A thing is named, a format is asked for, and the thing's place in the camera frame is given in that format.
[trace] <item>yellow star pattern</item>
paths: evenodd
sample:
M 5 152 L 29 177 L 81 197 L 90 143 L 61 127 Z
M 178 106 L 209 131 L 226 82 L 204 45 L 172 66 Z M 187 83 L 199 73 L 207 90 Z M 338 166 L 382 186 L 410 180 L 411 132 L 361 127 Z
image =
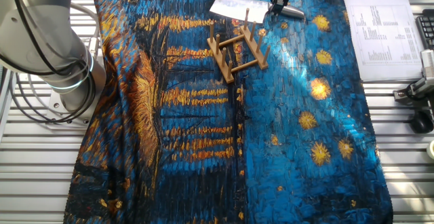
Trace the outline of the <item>yellow star pattern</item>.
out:
M 311 95 L 316 100 L 326 99 L 332 92 L 327 80 L 325 79 L 314 79 L 311 82 L 312 92 Z
M 348 139 L 342 139 L 339 141 L 339 151 L 344 159 L 351 159 L 351 153 L 353 152 L 353 148 L 350 146 L 350 142 Z
M 332 63 L 332 55 L 328 52 L 321 50 L 317 53 L 317 60 L 320 64 L 331 64 Z
M 298 118 L 298 123 L 300 123 L 301 127 L 305 130 L 312 129 L 315 126 L 318 126 L 317 120 L 312 115 L 311 112 L 303 111 Z
M 317 25 L 320 31 L 330 31 L 330 22 L 322 15 L 316 16 L 312 22 Z
M 312 160 L 317 166 L 322 166 L 324 163 L 330 162 L 330 153 L 323 143 L 315 142 L 312 149 Z
M 273 145 L 279 145 L 279 139 L 275 135 L 272 135 L 271 142 Z

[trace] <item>blue fabric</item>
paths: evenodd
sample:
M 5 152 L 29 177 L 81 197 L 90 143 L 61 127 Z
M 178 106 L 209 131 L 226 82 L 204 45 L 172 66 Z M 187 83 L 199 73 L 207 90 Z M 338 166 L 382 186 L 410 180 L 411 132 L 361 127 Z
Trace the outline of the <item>blue fabric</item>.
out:
M 243 22 L 213 1 L 95 0 L 108 77 L 64 222 L 392 223 L 343 0 L 267 16 L 269 67 L 231 84 L 206 38 Z M 240 41 L 228 59 L 254 57 Z

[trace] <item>wooden peg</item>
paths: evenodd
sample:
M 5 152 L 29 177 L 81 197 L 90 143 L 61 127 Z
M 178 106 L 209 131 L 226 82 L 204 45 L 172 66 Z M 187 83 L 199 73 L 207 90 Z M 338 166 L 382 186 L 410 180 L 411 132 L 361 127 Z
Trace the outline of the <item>wooden peg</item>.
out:
M 253 35 L 255 34 L 256 21 L 253 21 L 252 31 L 250 32 L 250 41 L 253 40 Z
M 214 39 L 214 21 L 211 20 L 211 24 L 210 24 L 210 42 L 212 43 L 212 40 Z
M 262 63 L 265 63 L 265 62 L 267 61 L 267 58 L 268 58 L 268 56 L 269 56 L 269 52 L 270 52 L 270 48 L 271 48 L 271 46 L 269 45 L 269 46 L 267 47 L 266 52 L 265 52 L 264 60 L 262 61 Z
M 245 10 L 244 30 L 247 29 L 247 20 L 249 19 L 249 8 Z
M 226 66 L 226 48 L 222 49 L 222 64 Z
M 216 41 L 216 54 L 218 54 L 218 51 L 220 50 L 220 34 L 217 34 L 216 38 L 217 38 L 217 41 Z
M 264 37 L 263 34 L 259 34 L 259 41 L 258 41 L 258 46 L 256 47 L 256 52 L 260 51 L 260 45 L 262 44 L 262 38 Z
M 231 76 L 232 73 L 232 66 L 233 66 L 233 62 L 232 60 L 229 61 L 229 68 L 228 68 L 228 77 Z

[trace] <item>black device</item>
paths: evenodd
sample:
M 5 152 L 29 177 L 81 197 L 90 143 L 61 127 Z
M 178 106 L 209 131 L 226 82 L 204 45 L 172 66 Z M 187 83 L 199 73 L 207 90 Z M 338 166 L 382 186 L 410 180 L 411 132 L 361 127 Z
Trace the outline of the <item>black device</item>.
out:
M 434 10 L 424 10 L 422 16 L 416 18 L 424 49 L 434 48 Z

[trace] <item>black cable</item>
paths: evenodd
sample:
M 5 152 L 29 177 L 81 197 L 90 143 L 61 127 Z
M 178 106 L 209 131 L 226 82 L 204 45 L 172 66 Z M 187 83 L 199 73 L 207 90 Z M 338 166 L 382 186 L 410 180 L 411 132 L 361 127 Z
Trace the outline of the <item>black cable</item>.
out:
M 20 83 L 20 78 L 19 78 L 18 74 L 16 74 L 16 77 L 17 77 L 18 88 L 20 89 L 20 93 L 21 93 L 23 99 L 26 101 L 27 105 L 28 105 L 28 106 L 29 106 L 29 107 L 30 107 L 30 108 L 31 108 L 31 109 L 32 109 L 36 114 L 38 114 L 39 116 L 41 116 L 41 117 L 44 118 L 45 120 L 34 118 L 33 116 L 31 116 L 31 115 L 29 115 L 28 113 L 26 113 L 26 111 L 24 111 L 24 109 L 22 109 L 22 107 L 21 107 L 20 104 L 18 103 L 18 100 L 17 100 L 16 97 L 15 97 L 15 94 L 14 94 L 14 91 L 13 91 L 13 88 L 12 88 L 12 77 L 11 77 L 11 79 L 9 80 L 9 90 L 10 90 L 10 92 L 11 92 L 12 99 L 14 100 L 14 102 L 15 102 L 17 108 L 18 108 L 18 109 L 19 109 L 19 110 L 20 110 L 20 111 L 21 111 L 25 116 L 27 116 L 28 118 L 30 118 L 30 119 L 32 119 L 32 120 L 34 120 L 34 121 L 36 121 L 36 122 L 39 122 L 39 123 L 62 123 L 62 122 L 68 122 L 68 121 L 71 121 L 71 120 L 73 120 L 73 119 L 76 119 L 76 118 L 78 118 L 80 115 L 82 115 L 85 111 L 87 111 L 87 110 L 89 109 L 89 107 L 92 105 L 92 103 L 93 103 L 93 101 L 94 101 L 94 99 L 95 99 L 95 95 L 96 95 L 95 81 L 94 81 L 93 75 L 90 73 L 89 76 L 88 76 L 87 79 L 86 79 L 86 81 L 87 81 L 88 84 L 89 84 L 89 89 L 87 90 L 86 97 L 85 97 L 85 99 L 83 100 L 83 103 L 79 106 L 79 108 L 78 108 L 77 110 L 75 110 L 73 113 L 71 113 L 70 115 L 66 116 L 65 118 L 62 118 L 62 119 L 50 119 L 50 118 L 48 118 L 48 117 L 46 117 L 46 116 L 40 114 L 40 112 L 38 112 L 38 111 L 37 111 L 37 110 L 36 110 L 36 109 L 35 109 L 35 108 L 30 104 L 30 102 L 27 100 L 26 95 L 24 94 L 24 91 L 23 91 L 23 89 L 22 89 L 22 86 L 21 86 L 21 83 Z
M 21 21 L 27 31 L 28 36 L 30 37 L 32 44 L 34 45 L 36 51 L 38 52 L 39 56 L 41 57 L 42 61 L 45 63 L 45 65 L 47 65 L 47 67 L 52 71 L 51 74 L 57 74 L 57 75 L 68 75 L 68 71 L 66 71 L 66 73 L 62 73 L 61 71 L 56 70 L 52 64 L 50 64 L 50 62 L 47 60 L 47 58 L 45 57 L 45 54 L 42 52 L 41 47 L 39 46 L 35 36 L 33 35 L 33 32 L 30 28 L 30 25 L 27 22 L 27 18 L 26 15 L 24 14 L 24 10 L 23 10 L 23 6 L 21 4 L 21 0 L 14 0 L 15 1 L 15 5 L 16 8 L 18 10 L 18 13 L 20 15 Z
M 18 70 L 18 71 L 23 72 L 23 73 L 29 73 L 31 75 L 53 75 L 54 74 L 53 72 L 34 72 L 34 71 L 30 71 L 28 69 L 19 67 L 18 65 L 15 64 L 15 62 L 12 62 L 9 58 L 6 58 L 5 56 L 3 56 L 1 54 L 0 54 L 0 60 L 2 60 L 10 67 L 14 68 L 15 70 Z
M 93 77 L 92 76 L 90 76 L 90 79 L 89 79 L 89 82 L 91 83 L 91 84 L 93 84 L 94 85 L 94 80 L 93 80 Z M 30 119 L 32 119 L 32 120 L 34 120 L 34 121 L 36 121 L 36 122 L 39 122 L 39 123 L 62 123 L 62 122 L 68 122 L 68 121 L 71 121 L 71 120 L 73 120 L 73 119 L 76 119 L 76 118 L 78 118 L 80 115 L 82 115 L 87 109 L 89 109 L 89 107 L 90 107 L 90 105 L 92 105 L 92 103 L 93 103 L 93 100 L 94 100 L 94 98 L 95 98 L 95 90 L 93 90 L 93 96 L 92 96 L 92 99 L 91 100 L 87 100 L 88 98 L 89 98 L 89 95 L 90 95 L 90 92 L 88 91 L 88 93 L 86 94 L 86 98 L 85 98 L 85 100 L 83 101 L 83 104 L 76 110 L 76 111 L 74 111 L 74 113 L 71 113 L 69 116 L 67 116 L 67 117 L 65 117 L 65 118 L 62 118 L 62 119 L 49 119 L 49 118 L 47 118 L 47 117 L 45 117 L 45 116 L 43 116 L 42 115 L 42 117 L 44 117 L 44 118 L 46 118 L 45 120 L 42 120 L 42 119 L 37 119 L 37 118 L 34 118 L 33 116 L 31 116 L 31 115 L 29 115 L 28 113 L 26 113 L 26 111 L 24 111 L 24 109 L 22 109 L 22 107 L 20 106 L 20 104 L 18 103 L 18 100 L 16 99 L 16 97 L 15 97 L 15 95 L 14 95 L 14 93 L 13 93 L 13 91 L 12 91 L 12 80 L 10 80 L 10 82 L 9 82 L 9 90 L 10 90 L 10 92 L 11 92 L 11 95 L 12 95 L 12 99 L 14 100 L 14 102 L 15 102 L 15 104 L 16 104 L 16 106 L 17 106 L 17 108 L 25 115 L 25 116 L 27 116 L 28 118 L 30 118 Z M 25 95 L 23 96 L 23 98 L 24 98 L 24 100 L 26 101 L 26 103 L 27 103 L 27 105 L 33 110 L 33 111 L 35 111 L 36 112 L 36 109 L 30 104 L 30 102 L 26 99 L 26 97 L 25 97 Z M 84 110 L 82 110 L 82 112 L 80 112 L 79 114 L 77 114 L 78 113 L 78 111 L 80 111 L 80 109 L 81 108 L 83 108 L 83 106 L 84 106 L 84 104 L 87 102 L 87 106 L 86 106 L 86 108 L 84 108 Z

